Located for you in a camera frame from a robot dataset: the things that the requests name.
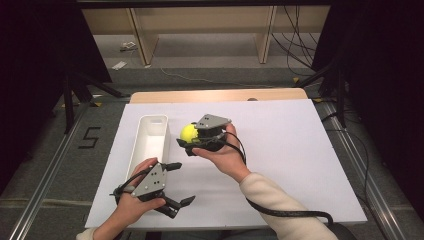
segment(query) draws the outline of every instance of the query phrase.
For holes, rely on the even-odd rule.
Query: tennis ball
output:
[[[194,128],[194,124],[190,123],[181,130],[180,138],[187,143],[191,143],[193,138],[197,138],[197,129]]]

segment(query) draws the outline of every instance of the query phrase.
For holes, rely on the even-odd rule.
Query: person's left hand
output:
[[[157,158],[149,158],[138,164],[132,175],[154,166],[157,163]],[[135,178],[129,183],[134,187],[143,180],[144,176]],[[129,193],[123,193],[119,200],[118,206],[110,217],[94,231],[94,239],[113,239],[128,225],[135,223],[147,211],[156,209],[165,205],[163,198],[155,198],[150,201],[142,202],[136,197],[132,197]]]

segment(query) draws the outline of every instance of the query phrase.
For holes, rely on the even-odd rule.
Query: hand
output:
[[[233,124],[228,124],[225,128],[228,133],[237,136],[236,128]],[[240,143],[231,134],[226,134],[227,142],[240,148]],[[223,173],[232,177],[240,183],[247,175],[250,174],[249,169],[243,163],[240,154],[233,148],[225,145],[217,152],[210,152],[202,148],[193,148],[193,153],[197,156],[209,159]]]
[[[153,166],[157,163],[157,158],[149,158],[138,164],[131,176]],[[129,183],[132,186],[138,186],[144,177],[135,178]],[[128,225],[135,223],[147,211],[156,209],[165,205],[165,200],[155,198],[147,202],[142,202],[134,198],[129,193],[123,193],[119,204],[110,217],[94,231],[94,239],[113,239]]]

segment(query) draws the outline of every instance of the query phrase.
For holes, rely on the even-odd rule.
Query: floor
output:
[[[283,46],[290,47],[300,60],[311,61],[307,53],[291,45],[284,36],[276,34],[275,37]],[[306,46],[314,48],[319,34],[302,34],[301,37]],[[123,43],[134,41],[132,36],[95,36],[95,40],[114,84],[123,90],[131,89],[129,91],[137,91],[140,86],[147,86],[150,90],[187,89],[188,85],[195,85],[194,81],[199,82],[196,85],[199,89],[289,87],[296,79],[305,79],[305,75],[313,73],[304,64],[287,57],[274,39],[271,39],[267,63],[259,64],[250,34],[161,35],[150,66],[141,64],[136,50],[119,51]],[[126,65],[112,70],[120,61]],[[318,96],[319,82],[305,88],[310,98]],[[98,89],[93,92],[103,95]],[[75,234],[84,229],[96,184],[102,176],[107,151],[113,143],[127,100],[106,96],[96,101],[101,107],[93,107],[78,106],[75,99],[77,118],[81,123],[72,137],[63,134],[65,113],[62,101],[58,102],[53,111],[55,116],[46,123],[32,150],[33,158],[22,164],[0,197],[0,213],[8,216],[0,220],[0,239],[9,239],[12,230],[22,225],[29,226],[23,231],[25,239],[74,239]],[[359,240],[424,239],[423,222],[384,167],[384,161],[361,124],[354,105],[347,99],[347,128],[343,129],[334,117],[326,118],[335,111],[334,99],[324,100],[316,102],[317,113],[325,119],[324,127],[352,188],[358,198],[364,200],[360,201],[369,219],[367,223],[348,226],[349,229]],[[83,139],[89,128],[101,141],[96,148],[84,150],[80,147],[87,144]],[[63,142],[69,142],[69,145],[63,147]],[[52,162],[58,163],[57,166],[52,166]],[[44,174],[50,169],[53,169],[50,172],[52,179],[46,180]],[[37,202],[34,193],[40,191],[44,195],[39,199],[39,209],[22,224],[28,204]],[[144,233],[128,231],[123,239],[143,238]]]

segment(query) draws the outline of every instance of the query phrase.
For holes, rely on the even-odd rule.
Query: white box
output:
[[[167,163],[171,134],[166,115],[146,115],[140,118],[134,148],[131,154],[127,179],[142,161],[157,157],[158,162]]]

